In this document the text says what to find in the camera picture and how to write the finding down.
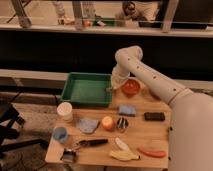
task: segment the blue sponge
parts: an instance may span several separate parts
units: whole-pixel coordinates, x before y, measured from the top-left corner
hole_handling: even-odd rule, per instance
[[[118,113],[119,115],[135,116],[136,110],[135,107],[131,105],[120,105]]]

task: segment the blue cloth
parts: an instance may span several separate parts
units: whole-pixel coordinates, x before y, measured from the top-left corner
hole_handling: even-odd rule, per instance
[[[85,134],[92,134],[95,129],[98,127],[99,121],[96,119],[90,118],[81,118],[76,123],[76,127],[81,130],[81,132]]]

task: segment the dark background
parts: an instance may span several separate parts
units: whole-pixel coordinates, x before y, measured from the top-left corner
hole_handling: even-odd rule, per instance
[[[0,31],[0,68],[111,73],[116,50],[131,45],[172,78],[213,81],[213,38]]]

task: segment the yellow banana toy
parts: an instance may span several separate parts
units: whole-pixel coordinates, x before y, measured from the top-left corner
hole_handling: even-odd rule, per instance
[[[129,161],[129,160],[139,160],[140,156],[133,154],[129,150],[117,150],[117,151],[110,151],[109,156],[116,158],[121,161]]]

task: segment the cable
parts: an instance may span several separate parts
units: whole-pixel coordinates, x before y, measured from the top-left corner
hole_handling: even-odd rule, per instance
[[[17,93],[9,102],[12,103],[14,100],[21,94],[21,92]]]
[[[103,171],[107,171],[107,166],[104,166],[104,169],[103,169]]]
[[[53,96],[54,96],[54,98],[55,98],[55,103],[56,103],[56,105],[58,106],[58,105],[59,105],[58,98],[56,97],[55,94],[53,94]]]

